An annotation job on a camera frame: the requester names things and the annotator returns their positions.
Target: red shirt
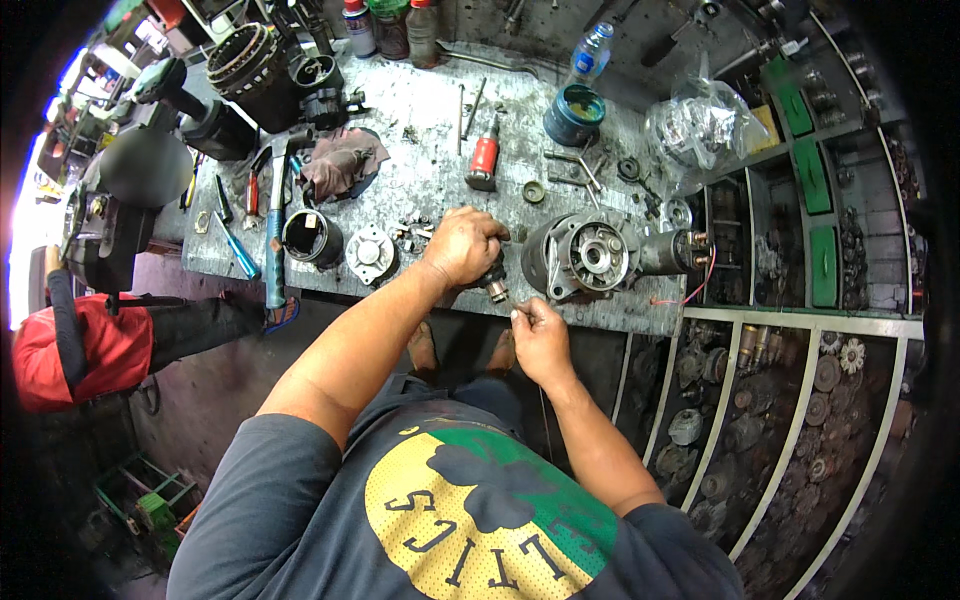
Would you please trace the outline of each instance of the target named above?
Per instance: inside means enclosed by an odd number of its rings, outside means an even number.
[[[121,299],[133,300],[129,294]],[[86,377],[71,397],[57,351],[53,308],[27,317],[13,342],[13,376],[20,403],[34,413],[68,410],[74,404],[128,390],[147,376],[154,350],[154,320],[143,306],[121,308],[111,317],[106,294],[74,299],[84,333]]]

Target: hand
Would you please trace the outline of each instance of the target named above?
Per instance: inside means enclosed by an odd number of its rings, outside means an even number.
[[[515,304],[515,308],[510,320],[516,360],[523,372],[544,390],[576,381],[564,318],[537,297]]]
[[[422,262],[439,271],[447,288],[473,283],[487,272],[500,253],[500,240],[510,232],[489,212],[473,206],[450,208],[440,221]]]
[[[47,252],[43,256],[43,267],[44,276],[48,276],[57,269],[63,268],[63,263],[60,262],[60,246],[56,244],[47,246]]]

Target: hammer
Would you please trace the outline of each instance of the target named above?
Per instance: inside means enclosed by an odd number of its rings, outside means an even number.
[[[291,145],[297,146],[313,141],[312,130],[280,132],[270,138],[260,154],[271,153],[273,181],[270,186],[270,207],[267,211],[267,248],[263,279],[267,283],[267,308],[281,308],[287,299],[283,294],[283,182],[286,180],[287,151]],[[258,155],[253,160],[258,162]]]

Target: plastic bag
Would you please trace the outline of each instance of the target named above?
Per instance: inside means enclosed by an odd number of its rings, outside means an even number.
[[[696,193],[708,172],[743,160],[770,136],[733,88],[708,79],[707,53],[700,73],[671,96],[647,110],[637,153],[644,185],[662,201]]]

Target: red wire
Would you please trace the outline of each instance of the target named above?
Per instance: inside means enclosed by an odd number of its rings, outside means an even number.
[[[654,305],[657,305],[657,304],[680,304],[680,305],[683,305],[683,304],[686,304],[686,303],[688,303],[689,301],[693,300],[693,297],[696,296],[697,294],[699,294],[699,293],[700,293],[700,290],[704,289],[704,286],[707,285],[707,282],[708,282],[708,281],[710,281],[710,276],[713,275],[713,265],[716,264],[716,261],[717,261],[717,248],[716,248],[716,246],[711,246],[711,247],[710,247],[710,267],[709,267],[709,270],[707,271],[707,276],[704,277],[704,282],[701,283],[701,284],[697,287],[697,289],[693,290],[693,293],[692,293],[692,294],[690,294],[690,295],[687,296],[685,299],[680,300],[680,301],[676,301],[676,300],[656,300],[657,297],[656,297],[656,296],[653,296],[652,298],[650,298],[650,303],[651,303],[651,304],[654,304]]]

